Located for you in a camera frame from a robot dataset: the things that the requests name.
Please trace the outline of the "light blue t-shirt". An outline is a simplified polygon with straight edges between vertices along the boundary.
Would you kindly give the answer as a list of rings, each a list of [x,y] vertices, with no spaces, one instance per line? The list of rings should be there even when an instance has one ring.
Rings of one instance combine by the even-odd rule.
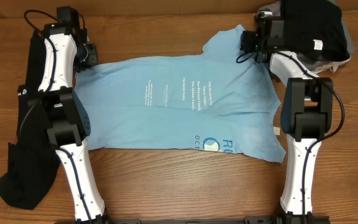
[[[196,149],[281,162],[280,100],[264,65],[237,63],[242,26],[199,55],[104,63],[76,75],[91,123],[89,148]]]

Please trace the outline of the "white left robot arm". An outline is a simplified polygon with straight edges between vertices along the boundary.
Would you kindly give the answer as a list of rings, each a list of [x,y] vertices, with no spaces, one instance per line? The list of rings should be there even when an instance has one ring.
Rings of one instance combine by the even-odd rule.
[[[37,117],[47,116],[47,140],[60,158],[75,206],[75,223],[109,223],[91,168],[90,118],[73,88],[74,72],[98,64],[96,47],[85,28],[72,22],[45,25],[46,61],[39,96],[30,104]]]

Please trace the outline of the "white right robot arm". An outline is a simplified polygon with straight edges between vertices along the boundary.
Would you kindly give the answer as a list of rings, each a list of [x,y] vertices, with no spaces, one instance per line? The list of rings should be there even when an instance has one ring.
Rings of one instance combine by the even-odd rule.
[[[327,222],[313,216],[311,188],[316,155],[331,127],[333,83],[312,74],[289,51],[272,53],[269,69],[286,87],[280,124],[287,135],[288,161],[276,223]]]

